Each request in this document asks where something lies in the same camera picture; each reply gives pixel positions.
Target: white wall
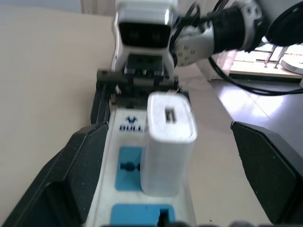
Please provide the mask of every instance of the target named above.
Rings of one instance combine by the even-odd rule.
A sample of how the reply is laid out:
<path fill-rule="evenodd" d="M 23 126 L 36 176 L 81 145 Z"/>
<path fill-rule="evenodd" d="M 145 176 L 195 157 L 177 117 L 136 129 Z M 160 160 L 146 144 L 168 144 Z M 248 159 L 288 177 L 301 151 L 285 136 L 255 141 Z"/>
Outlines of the white wall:
<path fill-rule="evenodd" d="M 0 4 L 37 6 L 81 13 L 81 0 L 0 0 Z"/>

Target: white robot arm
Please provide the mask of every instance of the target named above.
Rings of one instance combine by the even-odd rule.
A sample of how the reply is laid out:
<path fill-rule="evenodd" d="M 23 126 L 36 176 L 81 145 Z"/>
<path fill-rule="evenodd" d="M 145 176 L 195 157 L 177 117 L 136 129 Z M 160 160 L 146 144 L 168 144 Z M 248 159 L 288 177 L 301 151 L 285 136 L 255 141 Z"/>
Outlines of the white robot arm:
<path fill-rule="evenodd" d="M 205 17 L 180 17 L 176 0 L 122 0 L 116 7 L 113 71 L 147 75 L 154 69 L 173 78 L 176 66 L 222 51 L 250 52 L 263 36 L 280 46 L 303 42 L 301 0 L 237 0 Z"/>

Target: floor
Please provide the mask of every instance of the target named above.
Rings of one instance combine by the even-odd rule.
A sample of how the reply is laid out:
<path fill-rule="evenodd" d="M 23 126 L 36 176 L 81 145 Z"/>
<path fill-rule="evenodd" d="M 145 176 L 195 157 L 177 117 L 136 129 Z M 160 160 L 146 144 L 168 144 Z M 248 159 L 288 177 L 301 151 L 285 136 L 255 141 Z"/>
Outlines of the floor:
<path fill-rule="evenodd" d="M 300 88 L 296 83 L 252 80 L 242 83 L 277 91 Z M 212 80 L 211 85 L 235 121 L 262 126 L 277 132 L 303 157 L 303 94 L 258 96 L 220 79 Z"/>

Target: usb port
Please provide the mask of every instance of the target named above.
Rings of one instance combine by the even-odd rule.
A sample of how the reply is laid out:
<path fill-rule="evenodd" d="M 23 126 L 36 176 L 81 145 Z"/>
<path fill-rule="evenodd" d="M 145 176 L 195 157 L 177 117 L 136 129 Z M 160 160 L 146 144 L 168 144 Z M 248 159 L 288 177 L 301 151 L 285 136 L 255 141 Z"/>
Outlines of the usb port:
<path fill-rule="evenodd" d="M 167 124 L 175 124 L 177 121 L 175 110 L 173 108 L 165 108 L 165 117 Z"/>
<path fill-rule="evenodd" d="M 160 209 L 159 220 L 157 223 L 157 227 L 165 227 L 169 223 L 169 210 Z"/>

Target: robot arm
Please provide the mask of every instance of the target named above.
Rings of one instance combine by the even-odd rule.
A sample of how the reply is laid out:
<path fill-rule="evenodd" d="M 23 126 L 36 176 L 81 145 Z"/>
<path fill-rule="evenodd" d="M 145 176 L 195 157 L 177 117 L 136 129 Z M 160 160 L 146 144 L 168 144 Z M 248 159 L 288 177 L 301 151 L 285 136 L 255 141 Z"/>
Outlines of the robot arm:
<path fill-rule="evenodd" d="M 263 36 L 275 45 L 303 42 L 303 1 L 238 0 L 196 28 L 187 27 L 174 44 L 178 66 L 229 50 L 252 51 Z"/>

